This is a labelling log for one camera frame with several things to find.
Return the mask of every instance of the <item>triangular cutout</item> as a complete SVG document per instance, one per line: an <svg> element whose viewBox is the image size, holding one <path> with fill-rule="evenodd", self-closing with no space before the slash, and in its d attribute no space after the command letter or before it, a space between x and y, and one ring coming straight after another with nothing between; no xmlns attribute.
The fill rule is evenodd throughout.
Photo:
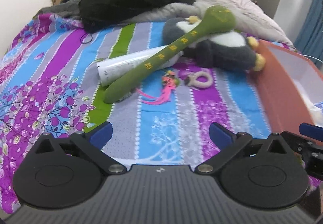
<svg viewBox="0 0 323 224"><path fill-rule="evenodd" d="M268 151L270 153L286 154L284 147L278 139L272 141Z"/></svg>
<svg viewBox="0 0 323 224"><path fill-rule="evenodd" d="M47 152L53 152L54 148L52 144L50 143L49 139L44 139L39 147L36 150L36 154L42 154L42 153L47 153Z"/></svg>

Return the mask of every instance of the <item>white tube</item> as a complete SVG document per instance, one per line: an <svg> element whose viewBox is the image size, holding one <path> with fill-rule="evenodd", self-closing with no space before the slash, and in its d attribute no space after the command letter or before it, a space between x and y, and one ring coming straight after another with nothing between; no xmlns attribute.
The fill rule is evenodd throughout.
<svg viewBox="0 0 323 224"><path fill-rule="evenodd" d="M99 77L102 86L107 86L123 76L125 73L135 68L140 63L153 56L155 53L164 49L166 46L156 47L133 54L123 55L112 59L106 59L96 64L99 72ZM173 58L168 60L165 64L160 66L158 70L170 67L174 65L178 58L183 55L183 52L179 52Z"/></svg>

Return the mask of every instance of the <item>green plush stick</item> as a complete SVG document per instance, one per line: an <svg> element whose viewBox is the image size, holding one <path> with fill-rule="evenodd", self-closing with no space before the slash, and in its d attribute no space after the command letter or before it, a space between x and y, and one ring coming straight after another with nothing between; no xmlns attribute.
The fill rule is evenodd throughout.
<svg viewBox="0 0 323 224"><path fill-rule="evenodd" d="M227 8L212 6L206 10L203 20L192 31L183 35L134 69L114 81L105 91L104 102L115 103L124 95L136 88L143 79L166 63L177 53L203 36L228 32L235 27L235 17Z"/></svg>

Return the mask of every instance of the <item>silver screw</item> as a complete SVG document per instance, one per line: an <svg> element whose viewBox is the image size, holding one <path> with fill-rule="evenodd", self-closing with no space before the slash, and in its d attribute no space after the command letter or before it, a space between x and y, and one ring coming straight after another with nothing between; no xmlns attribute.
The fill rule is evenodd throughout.
<svg viewBox="0 0 323 224"><path fill-rule="evenodd" d="M123 166L120 164L113 164L109 166L109 171L112 173L120 173L124 170Z"/></svg>
<svg viewBox="0 0 323 224"><path fill-rule="evenodd" d="M199 165L197 167L198 171L202 172L202 173L210 173L213 171L213 167L211 165L208 164L202 164Z"/></svg>

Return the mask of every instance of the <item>white cable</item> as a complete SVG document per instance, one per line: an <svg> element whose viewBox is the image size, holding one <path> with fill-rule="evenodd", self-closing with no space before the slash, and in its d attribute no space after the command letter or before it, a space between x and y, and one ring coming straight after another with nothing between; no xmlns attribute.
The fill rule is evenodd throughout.
<svg viewBox="0 0 323 224"><path fill-rule="evenodd" d="M322 61L322 60L320 60L320 59L317 59L317 58L315 58L315 57L313 57L313 56L310 56L310 55L303 55L303 56L305 56L305 57L309 57L309 58L313 58L313 59L315 59L315 60L318 60L318 61L320 61L320 62L322 63L322 65L323 65L323 61Z"/></svg>

